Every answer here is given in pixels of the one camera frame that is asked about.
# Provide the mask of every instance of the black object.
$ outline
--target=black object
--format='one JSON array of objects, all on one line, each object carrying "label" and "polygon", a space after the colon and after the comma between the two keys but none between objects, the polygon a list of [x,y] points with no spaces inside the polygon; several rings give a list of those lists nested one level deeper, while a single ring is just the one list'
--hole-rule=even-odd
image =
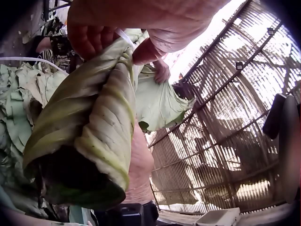
[{"label": "black object", "polygon": [[120,204],[106,212],[94,210],[99,225],[156,226],[159,213],[153,202],[141,205]]},{"label": "black object", "polygon": [[261,0],[290,31],[298,47],[301,46],[301,2],[294,0]]},{"label": "black object", "polygon": [[[282,108],[285,102],[286,96],[283,94],[277,93],[275,99],[273,101],[272,107],[268,116],[265,120],[265,123],[262,127],[262,131],[269,138],[274,140],[278,134],[280,129],[280,118],[282,114]],[[299,119],[300,119],[300,104],[297,105]]]},{"label": "black object", "polygon": [[[28,45],[30,46],[30,49],[27,52],[26,57],[38,58],[38,56],[40,54],[36,52],[36,49],[43,39],[44,39],[44,36],[37,35],[28,43]],[[28,63],[31,66],[33,66],[35,64],[35,61],[28,61]]]}]

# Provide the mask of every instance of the metal frame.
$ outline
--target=metal frame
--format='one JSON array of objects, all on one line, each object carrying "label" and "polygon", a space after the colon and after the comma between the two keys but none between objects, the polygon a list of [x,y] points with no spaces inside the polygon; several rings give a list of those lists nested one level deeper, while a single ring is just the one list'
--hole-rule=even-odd
[{"label": "metal frame", "polygon": [[206,49],[206,51],[201,55],[201,57],[195,62],[195,64],[190,68],[190,70],[186,73],[186,75],[183,77],[182,81],[186,81],[189,79],[190,75],[193,71],[197,68],[197,66],[200,64],[200,62],[206,57],[206,55],[216,46],[216,44],[220,41],[220,39],[224,36],[224,34],[229,30],[229,28],[233,25],[234,21],[238,18],[239,14],[243,12],[249,4],[252,2],[252,0],[247,0],[233,15],[233,17],[230,19],[230,21],[226,24],[224,29],[219,33],[219,35],[214,39],[214,41],[210,44],[210,46]]},{"label": "metal frame", "polygon": [[[278,24],[278,26],[275,28],[275,32],[278,31],[278,29],[282,26],[282,22],[280,22]],[[222,91],[235,77],[237,77],[241,71],[249,64],[251,63],[251,61],[255,58],[255,56],[257,56],[262,49],[265,47],[265,45],[270,41],[270,39],[273,36],[269,36],[264,43],[253,53],[253,55],[246,61],[246,63],[242,66],[242,69],[237,70],[232,76],[231,78],[229,78],[218,90],[216,90],[207,100],[205,100],[204,102],[202,102],[202,104],[200,104],[200,106],[192,111],[184,120],[183,122],[185,122],[186,120],[188,120],[189,118],[191,118],[197,111],[201,110],[210,100],[212,100],[220,91]],[[148,146],[148,148],[151,148],[152,146],[154,146],[155,144],[157,144],[158,142],[160,142],[163,138],[165,138],[166,136],[168,136],[168,134],[170,134],[171,132],[173,132],[176,128],[178,128],[181,124],[176,125],[175,127],[173,127],[171,130],[169,130],[169,132],[167,132],[166,134],[164,134],[162,137],[160,137],[160,139],[156,140],[154,143],[152,143],[151,145]]]},{"label": "metal frame", "polygon": [[[44,20],[47,21],[49,19],[49,13],[54,11],[54,10],[57,10],[57,9],[60,9],[60,8],[65,8],[67,6],[70,6],[71,3],[72,3],[72,0],[55,0],[54,2],[54,7],[53,8],[49,8],[49,1],[50,0],[43,0],[43,17],[44,17]],[[58,5],[58,1],[63,1],[63,2],[66,2],[67,4],[64,4],[64,5],[60,5],[60,6],[57,6]]]}]

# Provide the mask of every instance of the person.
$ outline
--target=person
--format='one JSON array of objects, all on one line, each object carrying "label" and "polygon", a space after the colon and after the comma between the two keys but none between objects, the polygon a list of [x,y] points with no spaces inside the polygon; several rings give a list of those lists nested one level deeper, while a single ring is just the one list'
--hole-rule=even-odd
[{"label": "person", "polygon": [[[156,65],[166,53],[183,49],[204,32],[213,16],[228,2],[230,0],[74,0],[67,18],[68,38],[75,52],[89,60],[119,37],[115,33],[117,28],[143,28],[150,37],[134,51],[133,63]],[[130,183],[123,203],[144,205],[147,226],[155,226],[158,218],[149,183],[153,165],[154,159],[136,120]]]}]

